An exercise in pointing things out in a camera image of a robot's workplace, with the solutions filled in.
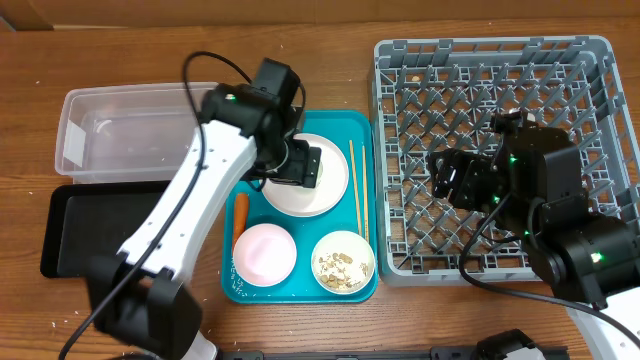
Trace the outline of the cream bowl with food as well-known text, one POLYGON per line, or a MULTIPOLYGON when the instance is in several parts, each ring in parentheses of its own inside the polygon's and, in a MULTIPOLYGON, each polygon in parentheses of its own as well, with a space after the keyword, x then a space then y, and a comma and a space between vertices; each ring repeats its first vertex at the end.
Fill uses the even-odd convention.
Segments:
POLYGON ((352 295, 374 278, 373 248, 357 233, 340 230, 322 237, 311 254, 311 270, 318 284, 336 295, 352 295))

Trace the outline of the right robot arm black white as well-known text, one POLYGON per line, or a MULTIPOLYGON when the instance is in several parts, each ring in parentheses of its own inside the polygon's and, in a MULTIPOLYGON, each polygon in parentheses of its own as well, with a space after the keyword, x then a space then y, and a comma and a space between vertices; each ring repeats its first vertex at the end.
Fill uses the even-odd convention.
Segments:
POLYGON ((446 149, 428 158, 434 197, 486 215, 459 256, 461 276, 490 292, 565 307, 596 359, 638 358, 638 235, 620 218, 591 211, 580 150, 565 130, 524 111, 493 115, 490 129, 500 137, 492 156, 446 149), (470 250, 490 224, 520 240, 551 295, 467 272, 470 250))

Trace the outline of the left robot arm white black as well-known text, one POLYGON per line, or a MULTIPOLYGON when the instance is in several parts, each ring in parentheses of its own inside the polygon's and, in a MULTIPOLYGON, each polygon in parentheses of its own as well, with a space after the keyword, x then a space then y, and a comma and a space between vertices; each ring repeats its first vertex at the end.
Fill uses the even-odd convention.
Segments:
POLYGON ((240 181, 313 188, 321 151, 296 138, 306 93, 290 66, 263 59, 254 77, 218 84, 197 103, 181 77, 196 130, 188 153, 146 220, 111 256, 86 273, 91 313, 59 352, 66 358, 89 326, 137 347, 135 359, 219 359, 201 332, 203 310, 190 293, 205 238, 240 181))

